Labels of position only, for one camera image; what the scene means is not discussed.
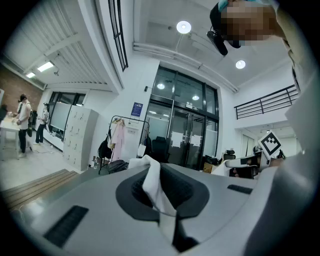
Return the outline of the clothes rack with garments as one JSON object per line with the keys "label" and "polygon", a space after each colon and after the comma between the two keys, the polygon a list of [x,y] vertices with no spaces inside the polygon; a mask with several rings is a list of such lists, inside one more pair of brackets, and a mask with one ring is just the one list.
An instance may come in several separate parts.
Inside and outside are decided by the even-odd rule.
{"label": "clothes rack with garments", "polygon": [[[114,115],[112,118],[111,118],[111,123],[109,124],[109,127],[108,127],[108,132],[107,132],[107,136],[105,139],[107,139],[108,141],[108,147],[110,148],[110,142],[111,142],[111,138],[112,138],[112,124],[116,125],[117,122],[119,120],[123,119],[124,121],[125,120],[128,120],[128,128],[132,128],[132,129],[136,129],[136,125],[138,123],[143,123],[143,128],[145,126],[147,126],[147,129],[146,129],[146,134],[148,135],[148,132],[149,132],[149,128],[150,128],[150,124],[149,122],[145,121],[145,120],[139,120],[139,119],[134,119],[134,118],[129,118],[129,117],[125,117],[125,116],[120,116],[120,115]],[[98,151],[97,151],[97,157],[99,158],[99,171],[98,171],[98,174],[100,175],[101,174],[101,170],[103,167],[107,166],[110,162],[111,162],[111,158],[110,159],[107,159],[107,158],[100,158],[98,156]]]}

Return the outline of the white ceiling pipes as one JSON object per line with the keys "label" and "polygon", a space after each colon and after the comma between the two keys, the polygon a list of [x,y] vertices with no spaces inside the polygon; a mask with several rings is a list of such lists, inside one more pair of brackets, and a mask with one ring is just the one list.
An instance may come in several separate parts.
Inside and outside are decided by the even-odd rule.
{"label": "white ceiling pipes", "polygon": [[201,77],[212,81],[215,85],[224,87],[233,93],[239,91],[229,80],[207,65],[177,51],[141,42],[133,42],[132,49],[137,53],[147,54],[151,57],[159,57],[163,62],[182,67],[185,70],[190,69],[192,73],[197,73]]}

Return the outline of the wooden slatted platform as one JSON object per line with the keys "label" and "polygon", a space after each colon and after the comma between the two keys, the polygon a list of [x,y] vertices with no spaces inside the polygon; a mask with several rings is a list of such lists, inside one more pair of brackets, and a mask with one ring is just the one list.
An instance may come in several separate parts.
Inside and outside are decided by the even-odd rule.
{"label": "wooden slatted platform", "polygon": [[1,196],[10,211],[19,210],[22,206],[37,200],[79,175],[80,174],[75,171],[62,169],[19,186],[4,190],[1,192]]}

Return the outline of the black office chair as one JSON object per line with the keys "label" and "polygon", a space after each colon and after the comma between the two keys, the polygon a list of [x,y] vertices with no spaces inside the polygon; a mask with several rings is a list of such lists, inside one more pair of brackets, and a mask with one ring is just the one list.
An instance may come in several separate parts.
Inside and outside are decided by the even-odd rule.
{"label": "black office chair", "polygon": [[165,137],[157,136],[152,140],[152,158],[160,163],[168,163],[170,154]]}

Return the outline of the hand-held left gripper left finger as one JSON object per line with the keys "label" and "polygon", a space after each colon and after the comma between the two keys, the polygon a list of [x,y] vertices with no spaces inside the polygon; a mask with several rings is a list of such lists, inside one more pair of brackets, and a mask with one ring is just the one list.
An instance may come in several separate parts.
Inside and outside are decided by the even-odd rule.
{"label": "hand-held left gripper left finger", "polygon": [[[46,206],[33,218],[20,210],[13,219],[29,238],[47,254],[58,256],[177,256],[178,251],[153,221],[132,218],[116,200],[118,185],[144,170],[140,166],[87,180]],[[88,211],[62,247],[47,239],[45,233],[73,206]]]}

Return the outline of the white table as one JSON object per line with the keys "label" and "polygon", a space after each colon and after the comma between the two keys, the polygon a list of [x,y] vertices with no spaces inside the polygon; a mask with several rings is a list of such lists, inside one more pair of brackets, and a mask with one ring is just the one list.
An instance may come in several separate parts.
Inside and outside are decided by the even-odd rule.
{"label": "white table", "polygon": [[0,124],[0,161],[5,159],[5,149],[6,149],[6,138],[7,132],[14,133],[15,135],[15,158],[19,159],[19,150],[20,150],[20,139],[19,139],[20,127],[12,121],[3,120]]}

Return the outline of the black framed glass door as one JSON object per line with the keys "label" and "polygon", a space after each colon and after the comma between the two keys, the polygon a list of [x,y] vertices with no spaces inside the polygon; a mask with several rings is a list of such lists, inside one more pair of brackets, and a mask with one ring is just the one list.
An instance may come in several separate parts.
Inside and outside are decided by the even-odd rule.
{"label": "black framed glass door", "polygon": [[145,120],[145,152],[151,157],[157,136],[166,139],[170,164],[201,171],[205,158],[216,155],[218,92],[205,82],[159,66]]}

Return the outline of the black hanging bag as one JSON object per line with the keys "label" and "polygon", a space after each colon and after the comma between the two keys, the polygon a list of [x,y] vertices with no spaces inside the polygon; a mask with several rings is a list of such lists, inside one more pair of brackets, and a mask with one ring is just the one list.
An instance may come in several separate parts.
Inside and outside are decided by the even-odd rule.
{"label": "black hanging bag", "polygon": [[98,157],[101,159],[110,159],[112,156],[112,149],[108,147],[108,139],[106,138],[98,148]]}

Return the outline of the grey locker cabinet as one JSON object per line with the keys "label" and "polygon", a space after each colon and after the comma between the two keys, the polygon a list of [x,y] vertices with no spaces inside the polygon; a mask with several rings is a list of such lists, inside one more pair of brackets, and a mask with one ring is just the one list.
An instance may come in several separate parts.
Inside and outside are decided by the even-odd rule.
{"label": "grey locker cabinet", "polygon": [[99,114],[83,106],[70,109],[63,140],[63,159],[77,171],[85,171],[90,162],[93,134]]}

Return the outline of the pink garment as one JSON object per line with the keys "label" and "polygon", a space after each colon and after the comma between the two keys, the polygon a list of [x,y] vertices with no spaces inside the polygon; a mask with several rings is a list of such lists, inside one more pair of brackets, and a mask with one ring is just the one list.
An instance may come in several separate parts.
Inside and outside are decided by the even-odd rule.
{"label": "pink garment", "polygon": [[120,119],[115,126],[109,147],[112,149],[111,162],[121,159],[122,146],[125,141],[125,122]]}

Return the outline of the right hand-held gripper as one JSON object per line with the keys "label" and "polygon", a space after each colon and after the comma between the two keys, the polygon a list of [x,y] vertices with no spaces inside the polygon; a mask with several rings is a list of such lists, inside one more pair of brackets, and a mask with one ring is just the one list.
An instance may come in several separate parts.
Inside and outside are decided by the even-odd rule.
{"label": "right hand-held gripper", "polygon": [[229,177],[253,179],[258,172],[268,168],[273,159],[286,159],[280,139],[272,130],[259,139],[258,145],[262,149],[261,156],[251,155],[226,162]]}

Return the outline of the person's cream knit shirt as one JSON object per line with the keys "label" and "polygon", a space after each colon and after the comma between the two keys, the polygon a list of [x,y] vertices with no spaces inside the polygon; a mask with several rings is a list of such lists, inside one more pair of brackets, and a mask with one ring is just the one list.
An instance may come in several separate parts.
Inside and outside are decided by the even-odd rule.
{"label": "person's cream knit shirt", "polygon": [[276,169],[266,204],[244,248],[245,256],[320,256],[320,66],[297,22],[277,0],[262,0],[245,29],[281,37],[301,95],[286,112],[302,153]]}

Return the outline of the white cloth garment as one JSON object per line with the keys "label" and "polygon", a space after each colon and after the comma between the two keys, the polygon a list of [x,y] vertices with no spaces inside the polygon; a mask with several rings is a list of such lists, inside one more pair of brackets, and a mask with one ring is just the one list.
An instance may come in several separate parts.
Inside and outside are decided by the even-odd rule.
{"label": "white cloth garment", "polygon": [[117,188],[117,202],[124,212],[138,221],[156,222],[158,228],[173,246],[178,243],[177,210],[179,192],[174,183],[162,183],[166,178],[161,163],[149,156],[132,159],[129,168],[147,166],[144,171],[125,179]]}

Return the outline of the black window frame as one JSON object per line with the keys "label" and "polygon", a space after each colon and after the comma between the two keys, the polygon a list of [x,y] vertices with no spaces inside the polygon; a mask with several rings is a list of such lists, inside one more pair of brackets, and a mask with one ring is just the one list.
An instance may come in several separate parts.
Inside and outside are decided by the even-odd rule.
{"label": "black window frame", "polygon": [[124,71],[126,68],[129,67],[129,64],[124,41],[124,31],[121,14],[121,0],[108,0],[108,7],[113,32],[113,39],[115,42],[121,69],[122,71]]}

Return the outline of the black balcony railing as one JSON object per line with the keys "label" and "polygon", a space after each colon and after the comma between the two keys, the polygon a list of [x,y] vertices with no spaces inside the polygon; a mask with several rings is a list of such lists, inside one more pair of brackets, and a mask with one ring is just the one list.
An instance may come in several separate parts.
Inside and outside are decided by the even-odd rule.
{"label": "black balcony railing", "polygon": [[299,97],[295,85],[291,85],[265,96],[250,100],[234,107],[236,119],[263,115],[290,107]]}

